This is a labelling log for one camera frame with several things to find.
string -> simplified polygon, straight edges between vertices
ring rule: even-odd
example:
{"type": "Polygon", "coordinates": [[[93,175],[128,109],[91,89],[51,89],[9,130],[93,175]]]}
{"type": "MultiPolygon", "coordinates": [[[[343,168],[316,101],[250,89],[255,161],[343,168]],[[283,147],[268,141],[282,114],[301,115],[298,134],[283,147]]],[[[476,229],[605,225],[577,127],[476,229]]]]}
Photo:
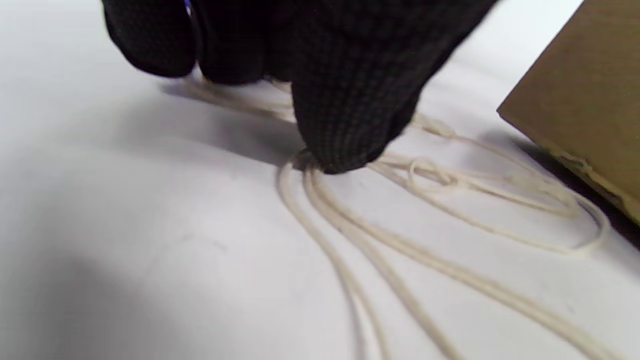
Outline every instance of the string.
{"type": "MultiPolygon", "coordinates": [[[[451,170],[441,167],[426,158],[408,159],[397,154],[385,154],[382,158],[375,163],[370,164],[368,167],[407,189],[407,191],[413,193],[418,198],[427,201],[452,216],[468,222],[472,226],[512,238],[520,243],[524,243],[538,249],[564,255],[585,254],[601,245],[605,240],[605,235],[610,229],[610,223],[607,217],[592,202],[578,193],[567,189],[556,180],[543,176],[528,164],[517,160],[499,149],[477,142],[473,139],[457,135],[445,124],[434,120],[429,121],[429,119],[423,115],[416,116],[412,123],[412,127],[417,127],[451,140],[459,140],[478,145],[517,164],[528,173],[527,177],[501,177],[479,172],[451,170]],[[398,175],[394,169],[405,170],[407,176],[402,177],[398,175]],[[417,176],[435,180],[436,182],[439,182],[441,186],[425,188],[418,184],[416,180],[417,176]],[[537,191],[543,195],[554,198],[563,204],[564,207],[551,208],[546,204],[488,186],[487,184],[482,183],[480,179],[502,181],[519,186],[526,190],[537,191]],[[500,229],[484,225],[467,215],[458,213],[454,209],[445,206],[430,196],[430,193],[433,192],[451,191],[457,188],[473,189],[516,204],[555,213],[561,216],[575,216],[577,209],[582,207],[596,220],[599,226],[598,234],[594,240],[573,249],[558,247],[540,241],[522,238],[517,235],[501,231],[500,229]]],[[[463,360],[464,357],[446,338],[446,336],[440,332],[434,321],[430,319],[419,302],[413,297],[411,291],[404,284],[402,278],[395,273],[393,268],[386,262],[385,258],[372,244],[372,239],[521,313],[522,315],[546,327],[548,330],[554,332],[559,337],[565,339],[569,344],[582,352],[588,359],[622,360],[622,357],[615,354],[612,350],[609,350],[588,333],[572,325],[568,320],[565,320],[561,316],[554,314],[534,301],[527,299],[523,295],[509,290],[491,279],[475,274],[462,266],[451,263],[430,252],[428,249],[418,246],[416,243],[403,238],[399,234],[368,223],[345,205],[341,204],[340,201],[331,194],[321,180],[323,174],[317,166],[317,163],[309,159],[302,161],[302,158],[304,157],[305,155],[303,153],[297,155],[281,170],[278,180],[280,195],[289,211],[327,255],[337,273],[337,276],[341,279],[342,283],[345,284],[346,291],[363,304],[367,316],[371,319],[380,352],[385,360],[390,359],[387,340],[378,315],[371,306],[368,296],[358,284],[347,264],[339,256],[339,253],[335,248],[333,248],[322,232],[313,225],[309,217],[305,215],[304,211],[294,200],[294,196],[290,189],[291,184],[289,179],[294,162],[304,164],[303,188],[314,209],[321,214],[327,222],[344,235],[345,238],[360,249],[360,251],[381,274],[382,278],[384,278],[392,288],[394,293],[399,297],[409,313],[414,317],[414,319],[416,319],[422,330],[433,340],[441,353],[448,359],[463,360]]]]}

white surface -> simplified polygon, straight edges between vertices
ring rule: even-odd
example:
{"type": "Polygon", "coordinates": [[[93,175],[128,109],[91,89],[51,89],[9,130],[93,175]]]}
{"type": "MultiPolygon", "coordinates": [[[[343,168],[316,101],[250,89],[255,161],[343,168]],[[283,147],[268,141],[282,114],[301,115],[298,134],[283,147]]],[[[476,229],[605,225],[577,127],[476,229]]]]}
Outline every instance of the white surface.
{"type": "MultiPolygon", "coordinates": [[[[577,3],[499,5],[422,107],[517,152],[495,108],[577,3]]],[[[300,146],[292,127],[172,95],[170,82],[136,72],[96,1],[7,0],[0,44],[0,359],[353,358],[334,273],[276,194],[274,164],[300,146]]],[[[507,169],[424,134],[394,147],[507,169]]],[[[618,235],[591,258],[565,259],[470,228],[366,171],[330,182],[367,218],[640,358],[640,256],[618,235]]],[[[593,231],[586,217],[453,202],[548,241],[593,231]]],[[[381,309],[394,355],[440,359],[369,265],[333,239],[381,309]]],[[[581,359],[520,315],[390,257],[469,359],[581,359]]]]}

